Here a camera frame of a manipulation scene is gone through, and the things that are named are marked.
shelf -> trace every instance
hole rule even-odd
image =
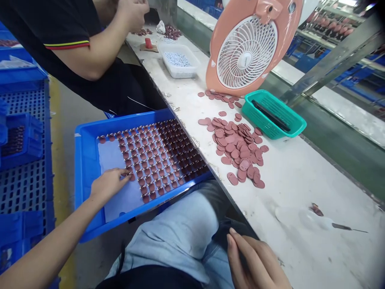
[[[325,11],[328,11],[328,12],[331,12],[331,13],[334,13],[334,14],[337,14],[337,15],[349,18],[349,19],[357,21],[359,23],[362,23],[362,22],[364,22],[366,20],[365,18],[362,18],[362,17],[360,17],[360,16],[358,16],[356,14],[351,14],[349,12],[345,12],[345,11],[342,11],[340,9],[336,9],[336,8],[333,8],[333,7],[330,7],[330,6],[325,6],[324,7],[323,5],[318,4],[317,7],[320,8],[321,10],[325,10]]]

fan grille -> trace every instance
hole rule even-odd
[[[222,44],[217,61],[219,81],[227,88],[243,88],[266,70],[277,47],[277,27],[263,25],[255,15],[239,22]]]

fan knob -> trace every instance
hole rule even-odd
[[[247,68],[251,61],[253,60],[253,56],[250,52],[246,51],[241,54],[241,56],[238,58],[238,68],[239,69],[245,69]]]

hand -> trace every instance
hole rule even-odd
[[[147,0],[119,0],[118,12],[126,14],[130,32],[138,32],[144,25],[144,15],[150,11]]]
[[[121,175],[126,175],[126,169],[106,170],[104,174],[93,181],[91,186],[90,199],[96,199],[102,204],[106,204],[122,187],[129,182],[131,175],[121,179]]]
[[[233,228],[227,234],[227,255],[235,289],[292,289],[273,250],[265,242],[239,235]],[[247,266],[242,267],[239,251]]]

floor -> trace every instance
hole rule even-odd
[[[130,53],[127,46],[122,46],[122,49],[118,55],[126,63],[137,63],[136,58]],[[61,154],[64,159],[64,171],[58,169],[55,174],[66,172],[65,177],[67,189],[63,190],[69,195],[68,212],[73,211],[74,202],[74,131],[75,128],[87,122],[93,122],[97,120],[105,119],[106,116],[102,111],[93,107],[90,103],[83,100],[77,94],[73,93],[62,83],[57,83],[57,89],[59,92],[60,102],[57,109],[59,111],[52,111],[53,115],[58,115],[59,123],[61,123],[62,132],[62,148]],[[63,210],[65,206],[55,206],[55,215],[60,214],[60,210]],[[87,242],[79,244],[73,254],[72,260],[70,259],[67,264],[67,270],[64,275],[61,275],[61,289],[63,288],[95,288],[96,285],[102,281],[108,274],[109,269],[114,260],[119,256],[121,243],[128,243],[137,227],[151,220],[156,215],[156,211],[152,211],[145,216],[139,218],[135,222],[128,224],[122,224],[107,233]]]

